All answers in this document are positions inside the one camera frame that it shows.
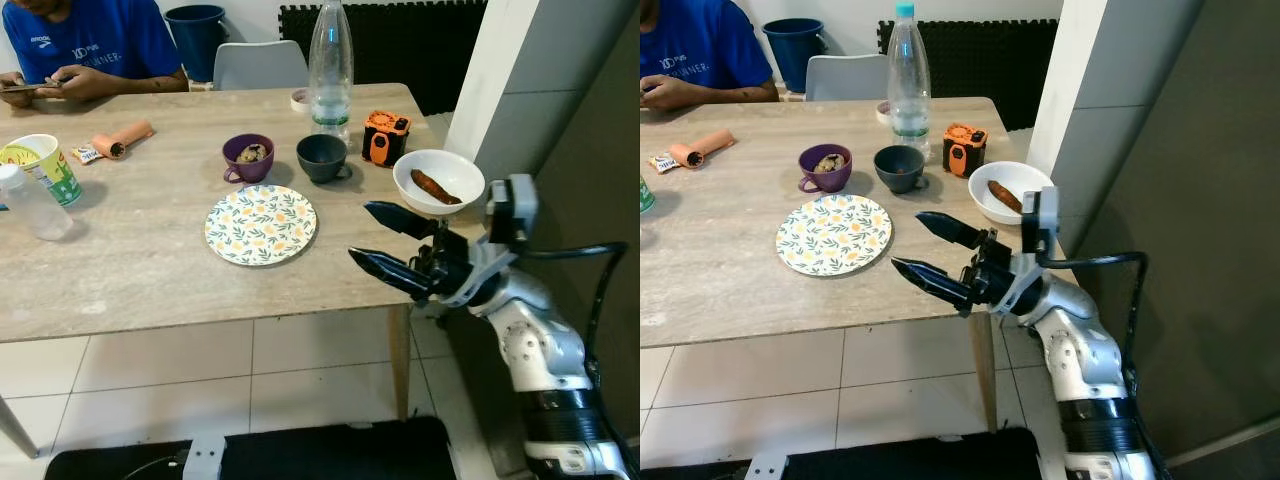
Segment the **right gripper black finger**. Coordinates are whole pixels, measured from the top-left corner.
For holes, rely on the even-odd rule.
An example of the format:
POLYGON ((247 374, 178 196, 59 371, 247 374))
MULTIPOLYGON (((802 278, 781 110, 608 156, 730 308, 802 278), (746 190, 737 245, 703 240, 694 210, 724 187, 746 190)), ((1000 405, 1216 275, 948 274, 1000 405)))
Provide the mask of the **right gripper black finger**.
POLYGON ((972 311, 972 288, 950 278, 946 271, 910 259, 892 257, 891 262, 900 275, 925 293, 952 305, 957 311, 972 311))
POLYGON ((404 292, 411 300, 428 300, 433 294, 435 280, 389 253, 352 247, 348 255, 366 274, 404 292))
POLYGON ((442 229, 438 220, 420 216, 398 204, 369 201, 364 207, 379 224, 415 239, 426 239, 442 229))
POLYGON ((988 230, 975 229, 946 212, 920 211, 915 214, 915 219, 941 239, 968 250, 978 250, 989 236, 988 230))

